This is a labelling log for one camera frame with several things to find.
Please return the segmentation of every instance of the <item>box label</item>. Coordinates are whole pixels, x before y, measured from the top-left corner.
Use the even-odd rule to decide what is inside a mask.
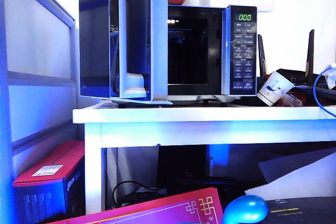
[[[42,168],[40,168],[36,173],[34,173],[32,176],[51,176],[57,173],[58,170],[61,169],[63,165],[45,165]]]

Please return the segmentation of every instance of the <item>microwave oven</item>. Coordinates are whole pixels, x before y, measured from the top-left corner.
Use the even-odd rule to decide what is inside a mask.
[[[148,104],[256,95],[257,8],[79,0],[81,96]]]

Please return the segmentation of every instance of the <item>blue mouse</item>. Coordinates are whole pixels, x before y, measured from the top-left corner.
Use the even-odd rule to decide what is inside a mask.
[[[267,203],[261,197],[241,196],[225,208],[222,224],[258,223],[267,216],[267,212]]]

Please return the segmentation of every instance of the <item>white paper cup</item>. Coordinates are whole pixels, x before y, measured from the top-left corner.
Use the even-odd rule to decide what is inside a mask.
[[[287,93],[293,87],[293,83],[274,71],[257,93],[257,97],[272,106],[281,98],[282,93]]]

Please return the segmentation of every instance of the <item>table top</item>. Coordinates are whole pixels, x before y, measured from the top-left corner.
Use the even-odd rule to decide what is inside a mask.
[[[326,107],[336,114],[336,106]],[[111,101],[73,110],[74,123],[281,121],[336,119],[318,106],[156,106],[120,109]]]

